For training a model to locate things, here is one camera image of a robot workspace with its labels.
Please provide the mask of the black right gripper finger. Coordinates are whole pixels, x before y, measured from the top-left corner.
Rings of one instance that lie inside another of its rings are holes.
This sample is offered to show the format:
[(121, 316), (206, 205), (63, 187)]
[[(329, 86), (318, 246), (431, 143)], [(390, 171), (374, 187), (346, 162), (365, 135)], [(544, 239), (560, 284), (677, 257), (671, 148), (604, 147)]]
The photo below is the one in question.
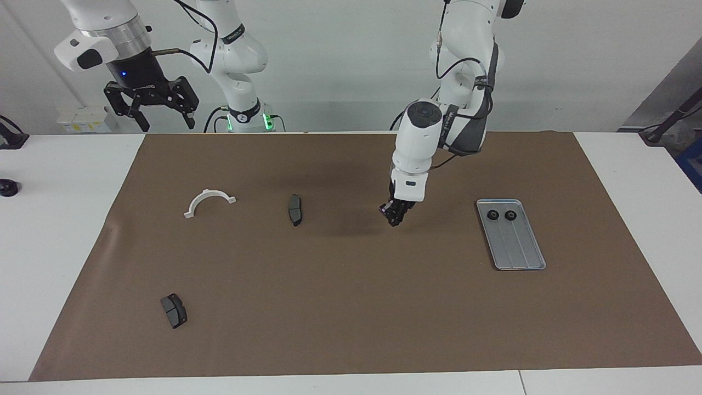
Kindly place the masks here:
[(104, 87), (104, 95), (117, 116), (125, 116), (135, 120), (142, 132), (148, 132), (150, 123), (140, 111), (142, 95), (138, 91), (123, 88), (116, 82), (108, 82)]
[(182, 115), (186, 127), (190, 130), (195, 128), (195, 111), (199, 104), (200, 98), (186, 77), (180, 76), (167, 82), (166, 105)]

